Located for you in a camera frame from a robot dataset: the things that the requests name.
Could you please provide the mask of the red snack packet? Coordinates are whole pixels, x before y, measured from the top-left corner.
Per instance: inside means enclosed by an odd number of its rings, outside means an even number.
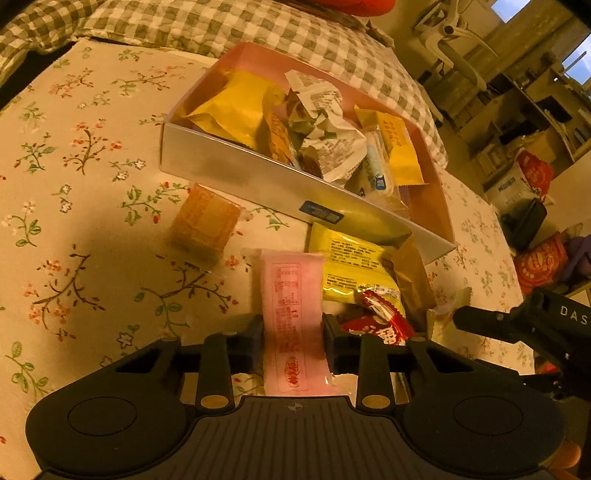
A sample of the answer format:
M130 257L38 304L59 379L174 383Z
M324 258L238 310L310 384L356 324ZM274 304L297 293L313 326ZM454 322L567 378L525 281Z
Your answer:
M408 321L400 296L390 290L365 289L356 293L359 313L339 322L342 330L352 335L370 334L386 345L404 346L416 336Z

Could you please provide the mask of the pink snack packet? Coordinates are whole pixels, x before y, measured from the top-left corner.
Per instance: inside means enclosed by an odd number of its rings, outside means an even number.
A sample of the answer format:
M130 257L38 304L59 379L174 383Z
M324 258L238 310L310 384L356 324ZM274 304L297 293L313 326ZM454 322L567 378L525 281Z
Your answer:
M336 396L322 333L324 256L264 250L263 387L276 397Z

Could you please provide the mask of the orange printed bag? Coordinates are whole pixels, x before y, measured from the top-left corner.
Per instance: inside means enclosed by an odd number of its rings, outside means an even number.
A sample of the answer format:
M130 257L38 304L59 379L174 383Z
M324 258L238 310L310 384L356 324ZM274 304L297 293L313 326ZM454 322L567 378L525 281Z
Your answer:
M518 254L514 266L522 293L552 285L568 263L563 234L556 232L525 253Z

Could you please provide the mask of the brown snack packet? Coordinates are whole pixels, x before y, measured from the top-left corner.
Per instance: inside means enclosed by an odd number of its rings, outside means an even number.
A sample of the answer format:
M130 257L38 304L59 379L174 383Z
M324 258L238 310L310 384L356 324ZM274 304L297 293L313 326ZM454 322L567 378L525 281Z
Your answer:
M408 321L417 332L426 333L428 311L437 303L413 235L394 249L391 260Z

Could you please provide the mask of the yellow printed snack packet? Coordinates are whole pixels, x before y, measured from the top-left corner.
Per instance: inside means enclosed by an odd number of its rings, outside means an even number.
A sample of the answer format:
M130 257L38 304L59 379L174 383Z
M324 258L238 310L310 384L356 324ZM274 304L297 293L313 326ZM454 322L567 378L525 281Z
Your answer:
M406 317L400 287L382 264L384 252L381 246L320 223L311 226L308 253L320 253L325 257L322 266L325 300L356 304L362 291L372 290Z

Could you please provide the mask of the orange square snack packet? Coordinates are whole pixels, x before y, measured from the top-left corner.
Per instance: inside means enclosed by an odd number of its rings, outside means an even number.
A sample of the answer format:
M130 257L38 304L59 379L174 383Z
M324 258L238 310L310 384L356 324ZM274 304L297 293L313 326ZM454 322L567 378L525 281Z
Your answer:
M170 227L173 243L202 256L221 258L242 207L194 184Z

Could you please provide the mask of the white printed bag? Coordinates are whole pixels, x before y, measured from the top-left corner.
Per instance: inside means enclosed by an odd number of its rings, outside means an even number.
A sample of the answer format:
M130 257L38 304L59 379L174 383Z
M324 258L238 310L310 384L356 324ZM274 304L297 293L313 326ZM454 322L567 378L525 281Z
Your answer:
M523 202L535 197L529 183L518 164L501 177L491 188L485 192L487 201L502 216L512 213Z

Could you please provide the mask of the floral tablecloth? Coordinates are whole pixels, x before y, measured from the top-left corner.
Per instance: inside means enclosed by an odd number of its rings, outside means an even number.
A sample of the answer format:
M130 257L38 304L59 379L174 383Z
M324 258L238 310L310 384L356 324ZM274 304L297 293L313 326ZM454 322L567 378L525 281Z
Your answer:
M3 478L161 479L190 446L173 477L403 473L407 448L353 419L355 375L331 373L342 395L276 397L263 372L236 374L235 409L195 406L204 340L263 316L262 252L308 253L317 223L160 168L166 117L218 60L82 40L2 113ZM423 261L437 303L428 331L384 344L421 364L445 352L529 374L529 347L450 319L523 295L493 208L435 166L456 245ZM170 239L194 184L243 209L221 258Z

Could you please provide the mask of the clear wrapped snack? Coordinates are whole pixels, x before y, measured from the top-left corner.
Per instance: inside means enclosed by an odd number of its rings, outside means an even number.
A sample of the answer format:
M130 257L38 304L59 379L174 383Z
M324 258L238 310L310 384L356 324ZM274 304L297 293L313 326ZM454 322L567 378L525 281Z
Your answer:
M367 140L367 154L345 188L366 201L404 218L410 209L403 202L394 179L382 133L379 128L363 128Z

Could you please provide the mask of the pink snack box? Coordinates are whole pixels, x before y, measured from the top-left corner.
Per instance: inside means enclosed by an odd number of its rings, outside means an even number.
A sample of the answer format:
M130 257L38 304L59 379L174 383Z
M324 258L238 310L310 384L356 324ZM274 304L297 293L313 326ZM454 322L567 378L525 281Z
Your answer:
M162 171L425 263L456 245L426 137L351 85L253 43L228 50L161 129Z

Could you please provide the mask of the crumpled white snack wrapper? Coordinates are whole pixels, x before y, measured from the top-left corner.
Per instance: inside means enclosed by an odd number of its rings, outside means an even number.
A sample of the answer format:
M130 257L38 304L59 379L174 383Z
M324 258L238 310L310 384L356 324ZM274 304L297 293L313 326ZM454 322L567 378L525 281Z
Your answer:
M345 117L333 83L297 70L286 74L290 132L301 135L301 167L329 183L346 184L367 154L363 133Z

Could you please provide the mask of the large yellow snack bag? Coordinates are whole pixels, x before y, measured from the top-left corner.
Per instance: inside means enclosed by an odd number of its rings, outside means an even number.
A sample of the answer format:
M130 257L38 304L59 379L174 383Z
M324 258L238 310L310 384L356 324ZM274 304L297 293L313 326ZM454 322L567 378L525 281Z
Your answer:
M286 93L276 82L244 70L223 76L226 83L221 90L185 118L204 133L263 152L266 116L283 103Z

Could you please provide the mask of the grey checkered blanket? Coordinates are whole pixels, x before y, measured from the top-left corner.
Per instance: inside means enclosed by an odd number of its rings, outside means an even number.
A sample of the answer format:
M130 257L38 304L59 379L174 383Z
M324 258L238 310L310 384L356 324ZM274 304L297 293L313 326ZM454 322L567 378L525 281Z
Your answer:
M293 1L33 1L1 28L1 78L31 52L79 38L219 58L240 42L290 55L373 97L418 126L433 160L448 155L394 41L353 15Z

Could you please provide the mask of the large red plush pillow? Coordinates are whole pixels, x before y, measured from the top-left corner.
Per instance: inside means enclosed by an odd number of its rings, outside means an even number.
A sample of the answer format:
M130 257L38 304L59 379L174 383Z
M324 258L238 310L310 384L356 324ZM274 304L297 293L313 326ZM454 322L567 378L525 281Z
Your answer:
M317 3L346 14L375 17L391 12L396 0L317 0Z

